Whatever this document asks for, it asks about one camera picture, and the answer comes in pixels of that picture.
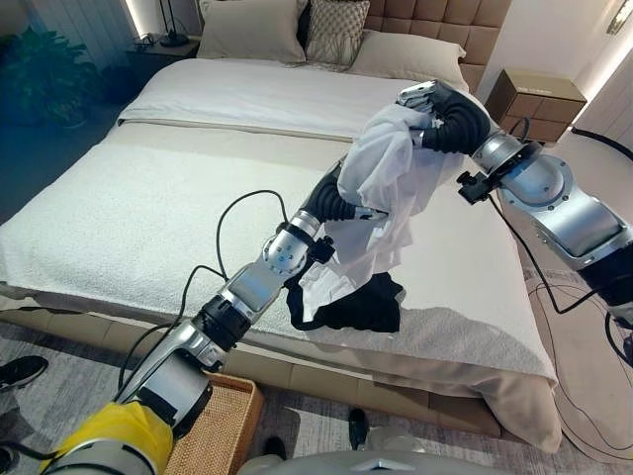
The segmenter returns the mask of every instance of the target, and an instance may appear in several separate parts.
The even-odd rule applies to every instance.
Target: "black shoe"
[[[41,356],[23,356],[0,366],[0,391],[22,388],[40,376],[48,368],[48,361]]]
[[[9,471],[18,464],[18,453],[10,448],[0,447],[0,474]]]
[[[277,455],[282,460],[286,460],[286,445],[277,436],[270,437],[264,443],[264,455]]]
[[[365,439],[369,433],[369,421],[362,409],[354,409],[349,413],[349,443],[352,450],[358,450],[359,445],[365,444]]]

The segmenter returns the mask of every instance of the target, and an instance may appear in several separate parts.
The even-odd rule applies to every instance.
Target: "bed frame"
[[[472,93],[484,75],[511,0],[371,0],[365,28],[456,43]]]
[[[371,0],[366,28],[457,43],[467,52],[460,64],[475,91],[491,56],[511,0]],[[75,341],[127,352],[146,327],[132,321],[45,309],[0,311],[7,322]],[[138,352],[155,341],[150,337]],[[238,350],[229,354],[226,372],[283,389],[354,406],[418,419],[446,428],[517,440],[483,400],[440,396],[375,383],[367,376],[340,374],[306,361],[275,359],[274,354]]]

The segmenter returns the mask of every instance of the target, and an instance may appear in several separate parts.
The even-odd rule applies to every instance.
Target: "white bedsheet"
[[[187,59],[166,67],[121,114],[353,139],[407,80],[256,63]]]
[[[233,74],[232,80],[223,79],[223,71]],[[234,85],[241,75],[245,83]],[[191,77],[172,86],[177,78]],[[287,94],[282,108],[265,91],[273,93],[268,82],[276,77]],[[251,83],[253,78],[259,80]],[[150,122],[234,120],[258,127],[269,114],[273,119],[266,129],[353,137],[365,116],[392,102],[408,84],[274,65],[180,61],[154,77],[122,118],[141,120],[145,114]],[[309,90],[320,92],[300,100]],[[236,103],[226,99],[231,91],[240,91]],[[337,103],[337,97],[355,102]],[[142,135],[147,135],[143,146],[131,144]],[[0,228],[0,281],[174,315],[188,271],[197,263],[215,264],[213,235],[228,203],[253,189],[272,188],[292,212],[346,147],[269,134],[123,124]],[[226,268],[235,271],[254,259],[279,219],[272,198],[238,206],[223,233]],[[405,264],[393,271],[407,289],[401,333],[298,332],[279,299],[249,338],[274,333],[535,374],[553,383],[514,241],[492,209],[469,206],[455,185],[440,187],[411,227],[415,245],[403,250]],[[196,280],[188,314],[218,285],[209,277]]]

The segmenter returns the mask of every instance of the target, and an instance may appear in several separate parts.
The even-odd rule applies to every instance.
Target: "nightstand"
[[[530,119],[527,137],[537,142],[558,140],[587,99],[564,77],[504,69],[493,88],[486,109],[505,131],[523,117]],[[520,136],[519,124],[514,134]]]
[[[140,85],[144,86],[151,76],[163,67],[181,59],[196,57],[199,46],[198,40],[191,39],[182,47],[163,47],[156,42],[146,47],[133,45],[126,49],[126,55],[136,79]]]

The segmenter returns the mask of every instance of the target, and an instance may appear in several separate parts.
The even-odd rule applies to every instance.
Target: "woven basket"
[[[263,397],[246,379],[214,374],[211,380],[211,401],[176,443],[165,475],[233,475],[246,459]]]

